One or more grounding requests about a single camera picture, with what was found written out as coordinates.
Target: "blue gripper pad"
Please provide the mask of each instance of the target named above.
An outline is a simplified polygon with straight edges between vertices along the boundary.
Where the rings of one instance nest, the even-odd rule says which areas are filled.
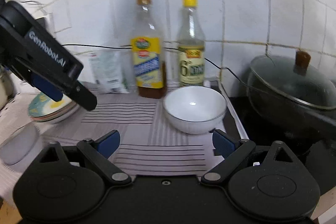
[[[32,73],[31,83],[40,91],[42,91],[46,96],[53,99],[55,102],[62,100],[63,93],[56,88],[52,83],[48,82],[41,76]]]
[[[212,144],[223,158],[226,158],[238,148],[239,142],[235,142],[232,138],[224,135],[226,133],[216,129],[212,134]]]
[[[117,130],[112,130],[95,141],[95,148],[108,159],[118,149],[119,144],[120,134]]]

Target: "green oval logo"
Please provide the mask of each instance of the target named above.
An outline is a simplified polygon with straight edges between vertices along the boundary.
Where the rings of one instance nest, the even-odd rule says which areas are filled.
[[[149,47],[149,42],[145,39],[139,39],[136,43],[135,43],[137,48],[148,48]]]

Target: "brown wooden knob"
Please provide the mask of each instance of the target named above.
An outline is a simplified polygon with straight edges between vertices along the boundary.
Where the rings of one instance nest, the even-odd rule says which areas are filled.
[[[307,69],[310,62],[310,54],[304,51],[297,51],[295,56],[295,65]]]

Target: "bottle with brown cap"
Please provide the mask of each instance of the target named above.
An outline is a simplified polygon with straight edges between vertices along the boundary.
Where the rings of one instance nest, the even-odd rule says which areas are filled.
[[[151,17],[152,0],[136,0],[138,11],[131,34],[134,73],[139,95],[160,99],[166,93],[162,34]]]
[[[183,7],[183,21],[177,39],[180,85],[203,85],[205,37],[198,22],[197,0],[183,0]]]

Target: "blue stripe on label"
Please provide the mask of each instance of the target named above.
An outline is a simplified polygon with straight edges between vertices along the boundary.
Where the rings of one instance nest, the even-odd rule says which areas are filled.
[[[146,73],[149,73],[157,69],[159,69],[159,57],[158,56],[144,63],[134,66],[135,76],[144,75]]]

